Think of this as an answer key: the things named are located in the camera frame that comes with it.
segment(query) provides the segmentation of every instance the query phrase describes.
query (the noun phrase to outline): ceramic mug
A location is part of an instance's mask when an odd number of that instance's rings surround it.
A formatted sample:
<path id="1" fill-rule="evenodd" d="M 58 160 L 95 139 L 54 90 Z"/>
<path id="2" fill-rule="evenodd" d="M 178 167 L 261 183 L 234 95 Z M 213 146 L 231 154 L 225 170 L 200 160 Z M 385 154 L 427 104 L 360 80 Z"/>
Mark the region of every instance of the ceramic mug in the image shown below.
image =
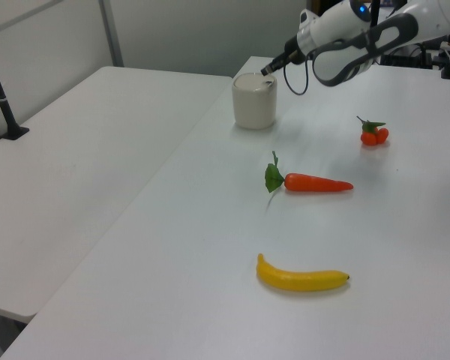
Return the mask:
<path id="1" fill-rule="evenodd" d="M 275 122 L 277 79 L 261 73 L 243 73 L 232 86 L 233 112 L 238 126 L 264 129 Z"/>

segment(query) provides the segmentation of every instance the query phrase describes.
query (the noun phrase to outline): white tabletop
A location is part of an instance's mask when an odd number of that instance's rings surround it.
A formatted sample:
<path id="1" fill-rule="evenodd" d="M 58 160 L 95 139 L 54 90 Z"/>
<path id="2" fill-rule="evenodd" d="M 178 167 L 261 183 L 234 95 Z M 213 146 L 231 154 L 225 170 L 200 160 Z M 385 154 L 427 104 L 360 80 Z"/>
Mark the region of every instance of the white tabletop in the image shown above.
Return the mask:
<path id="1" fill-rule="evenodd" d="M 236 127 L 228 86 L 3 360 L 450 359 L 450 81 L 373 66 L 295 97 L 277 78 L 278 123 Z M 389 143 L 362 147 L 357 115 Z M 271 196 L 272 150 L 355 189 Z M 276 291 L 258 253 L 351 279 Z"/>
<path id="2" fill-rule="evenodd" d="M 0 314 L 28 322 L 230 78 L 105 67 L 0 140 Z"/>

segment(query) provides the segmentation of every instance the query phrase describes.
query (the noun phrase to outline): toy carrot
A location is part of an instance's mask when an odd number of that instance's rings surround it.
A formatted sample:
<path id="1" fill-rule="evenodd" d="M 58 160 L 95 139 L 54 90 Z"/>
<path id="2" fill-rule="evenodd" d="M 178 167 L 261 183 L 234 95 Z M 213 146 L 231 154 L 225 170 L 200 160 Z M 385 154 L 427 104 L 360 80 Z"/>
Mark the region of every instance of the toy carrot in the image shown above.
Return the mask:
<path id="1" fill-rule="evenodd" d="M 265 171 L 265 186 L 269 193 L 278 189 L 283 183 L 285 183 L 285 188 L 290 191 L 336 192 L 353 189 L 353 185 L 349 182 L 305 174 L 290 173 L 284 178 L 278 171 L 278 157 L 275 151 L 271 153 L 273 154 L 274 164 L 269 163 Z"/>

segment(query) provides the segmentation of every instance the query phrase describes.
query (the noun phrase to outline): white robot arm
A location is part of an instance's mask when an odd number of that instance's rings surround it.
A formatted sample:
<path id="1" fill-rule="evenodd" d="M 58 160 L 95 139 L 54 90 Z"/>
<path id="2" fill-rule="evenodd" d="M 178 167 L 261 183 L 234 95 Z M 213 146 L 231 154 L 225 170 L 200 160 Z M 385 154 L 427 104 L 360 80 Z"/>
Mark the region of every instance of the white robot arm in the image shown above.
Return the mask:
<path id="1" fill-rule="evenodd" d="M 368 8 L 345 0 L 321 17 L 301 12 L 300 29 L 285 51 L 262 69 L 270 74 L 286 64 L 301 64 L 313 53 L 313 72 L 326 86 L 336 86 L 366 71 L 384 52 L 450 34 L 450 0 L 415 0 L 370 28 Z"/>

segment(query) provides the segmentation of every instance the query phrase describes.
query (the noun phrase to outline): yellow banana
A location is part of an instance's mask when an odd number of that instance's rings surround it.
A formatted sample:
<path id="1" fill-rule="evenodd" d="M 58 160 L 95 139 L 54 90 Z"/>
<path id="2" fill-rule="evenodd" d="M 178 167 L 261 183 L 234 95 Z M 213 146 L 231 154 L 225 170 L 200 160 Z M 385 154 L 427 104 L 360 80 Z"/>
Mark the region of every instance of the yellow banana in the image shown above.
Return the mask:
<path id="1" fill-rule="evenodd" d="M 326 270 L 312 272 L 292 272 L 275 268 L 259 253 L 256 274 L 272 287 L 292 291 L 329 290 L 344 285 L 350 276 L 342 271 Z"/>

